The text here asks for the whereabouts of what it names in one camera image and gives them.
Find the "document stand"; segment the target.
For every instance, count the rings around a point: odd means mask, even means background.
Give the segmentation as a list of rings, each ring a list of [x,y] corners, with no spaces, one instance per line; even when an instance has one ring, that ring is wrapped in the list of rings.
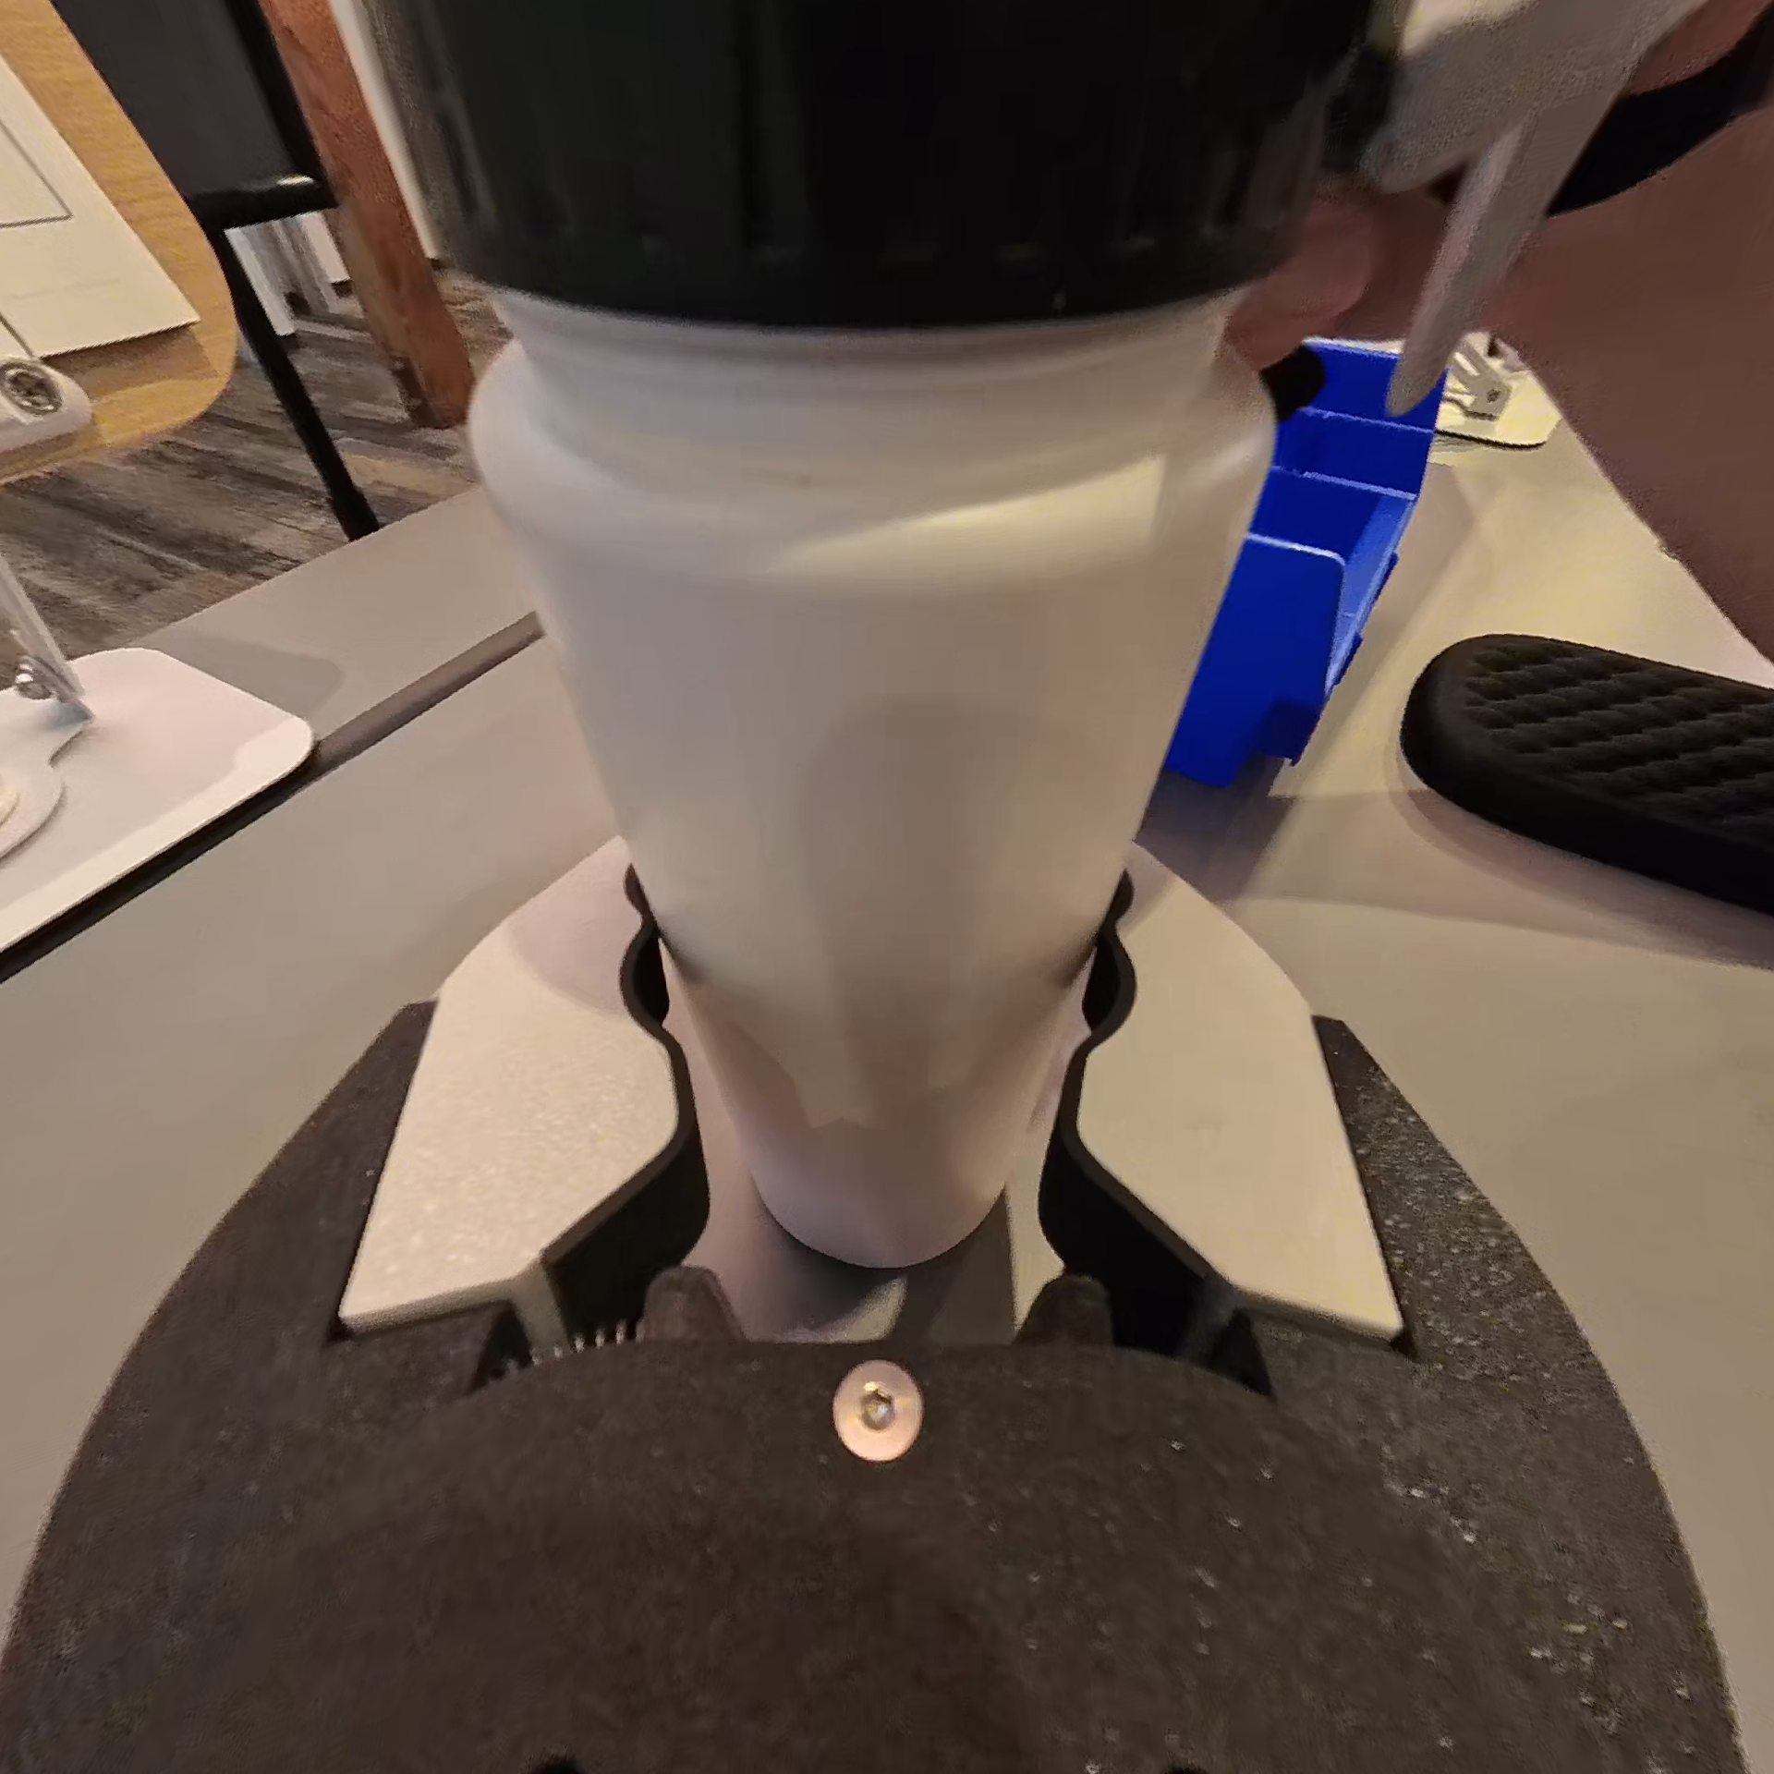
[[[1467,333],[1451,351],[1435,412],[1439,436],[1528,450],[1560,422],[1540,379],[1497,333]]]

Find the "person's right hand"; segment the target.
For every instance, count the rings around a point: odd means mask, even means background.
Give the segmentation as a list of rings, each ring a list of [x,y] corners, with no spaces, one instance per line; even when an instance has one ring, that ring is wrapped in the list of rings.
[[[1335,191],[1246,294],[1230,339],[1252,365],[1307,337],[1408,331],[1445,227],[1429,193]],[[1645,183],[1540,223],[1479,310],[1598,452],[1750,440],[1770,422],[1770,116]]]

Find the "white stand base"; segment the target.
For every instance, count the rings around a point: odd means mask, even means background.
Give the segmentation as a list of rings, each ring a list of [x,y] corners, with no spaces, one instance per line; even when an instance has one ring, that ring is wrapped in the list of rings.
[[[69,660],[2,565],[2,950],[280,784],[310,725],[146,646]]]

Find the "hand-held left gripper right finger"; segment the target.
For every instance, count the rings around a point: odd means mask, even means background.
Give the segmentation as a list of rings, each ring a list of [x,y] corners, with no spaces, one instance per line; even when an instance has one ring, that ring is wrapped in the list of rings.
[[[1218,905],[1131,848],[1058,1079],[1040,1229],[1111,1342],[1255,1366],[1277,1320],[1392,1348],[1408,1330],[1319,1024]]]

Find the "printed instruction sheet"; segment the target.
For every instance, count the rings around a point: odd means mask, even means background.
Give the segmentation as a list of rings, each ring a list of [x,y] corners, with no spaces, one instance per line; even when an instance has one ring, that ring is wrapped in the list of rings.
[[[95,165],[4,60],[4,355],[45,361],[195,323],[195,306]]]

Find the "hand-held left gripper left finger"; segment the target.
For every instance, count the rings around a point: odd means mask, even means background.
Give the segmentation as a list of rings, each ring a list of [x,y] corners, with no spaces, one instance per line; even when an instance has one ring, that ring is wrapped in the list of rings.
[[[587,855],[478,940],[431,1006],[340,1324],[498,1304],[532,1350],[634,1336],[710,1207],[668,1008],[627,851]]]

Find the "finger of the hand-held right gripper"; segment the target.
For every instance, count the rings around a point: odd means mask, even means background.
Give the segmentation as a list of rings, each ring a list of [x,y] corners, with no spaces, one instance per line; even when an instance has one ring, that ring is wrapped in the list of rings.
[[[1370,118],[1337,197],[1455,191],[1400,333],[1386,408],[1431,395],[1639,64],[1696,1],[1388,3],[1368,31]]]

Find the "white plastic bottle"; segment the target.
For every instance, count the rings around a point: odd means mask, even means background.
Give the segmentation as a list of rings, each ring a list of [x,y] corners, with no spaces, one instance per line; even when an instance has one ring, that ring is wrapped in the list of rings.
[[[765,327],[496,288],[478,478],[775,1219],[1008,1184],[1271,460],[1234,294]]]

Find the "blue plastic bin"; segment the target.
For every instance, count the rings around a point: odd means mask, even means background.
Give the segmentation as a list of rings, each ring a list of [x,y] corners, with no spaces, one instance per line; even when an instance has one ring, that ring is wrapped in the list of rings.
[[[1422,497],[1437,395],[1394,414],[1392,343],[1313,339],[1317,395],[1271,468],[1196,666],[1164,770],[1230,784],[1297,762],[1358,652]]]

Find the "wooden post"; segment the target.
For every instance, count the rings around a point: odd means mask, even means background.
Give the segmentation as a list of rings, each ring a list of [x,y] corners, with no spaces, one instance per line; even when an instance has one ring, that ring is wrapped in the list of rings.
[[[263,11],[336,195],[338,248],[411,422],[456,428],[474,391],[468,349],[439,292],[385,143],[326,1]]]

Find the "black bottle lid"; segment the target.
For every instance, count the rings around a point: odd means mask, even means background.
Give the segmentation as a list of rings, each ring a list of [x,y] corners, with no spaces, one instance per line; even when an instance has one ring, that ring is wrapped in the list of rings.
[[[1376,3],[379,3],[478,280],[785,329],[1070,321],[1291,250]]]

